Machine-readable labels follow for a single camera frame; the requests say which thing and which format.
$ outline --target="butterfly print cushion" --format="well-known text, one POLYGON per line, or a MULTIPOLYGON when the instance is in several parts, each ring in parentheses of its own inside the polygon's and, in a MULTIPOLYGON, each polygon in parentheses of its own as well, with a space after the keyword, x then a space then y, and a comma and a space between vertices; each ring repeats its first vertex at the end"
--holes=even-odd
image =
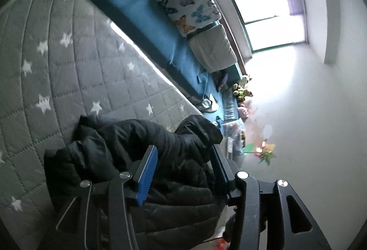
POLYGON ((213 0, 157 0, 183 37, 221 19, 213 0))

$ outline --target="gray quilt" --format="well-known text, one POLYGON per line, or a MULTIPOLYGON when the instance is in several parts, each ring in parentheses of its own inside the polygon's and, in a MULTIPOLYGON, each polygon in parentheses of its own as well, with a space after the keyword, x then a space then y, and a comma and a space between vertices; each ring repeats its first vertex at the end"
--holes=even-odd
POLYGON ((0 218, 36 249, 54 217, 45 149, 70 142, 80 115, 155 121, 200 114, 87 0, 11 0, 0 10, 0 218))

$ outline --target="pink plush toy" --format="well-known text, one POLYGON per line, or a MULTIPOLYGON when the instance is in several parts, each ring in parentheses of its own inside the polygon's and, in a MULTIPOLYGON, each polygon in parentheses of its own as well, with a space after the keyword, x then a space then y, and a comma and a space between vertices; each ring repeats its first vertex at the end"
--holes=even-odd
POLYGON ((247 108, 243 104, 240 104, 240 107, 238 107, 237 110, 240 118, 248 118, 247 108))

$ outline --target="black jacket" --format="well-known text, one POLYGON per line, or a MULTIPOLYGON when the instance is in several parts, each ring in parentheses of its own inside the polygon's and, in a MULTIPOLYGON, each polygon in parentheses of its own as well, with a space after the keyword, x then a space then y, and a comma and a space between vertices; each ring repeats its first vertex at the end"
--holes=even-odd
POLYGON ((214 193, 214 174, 207 165, 209 147, 222 135, 199 115, 186 118, 175 133, 149 121, 81 117, 74 142, 47 150, 47 187, 59 210, 82 180, 111 180, 141 160, 149 145, 158 164, 147 201, 131 214, 140 250, 191 249, 214 233, 224 202, 214 193))

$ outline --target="white balloon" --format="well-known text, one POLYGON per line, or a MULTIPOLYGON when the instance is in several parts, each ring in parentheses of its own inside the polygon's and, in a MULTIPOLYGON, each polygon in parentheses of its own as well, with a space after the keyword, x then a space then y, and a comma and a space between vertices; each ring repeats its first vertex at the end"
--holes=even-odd
POLYGON ((271 125, 266 125, 262 131, 262 137, 264 139, 269 139, 273 135, 273 127, 271 125))

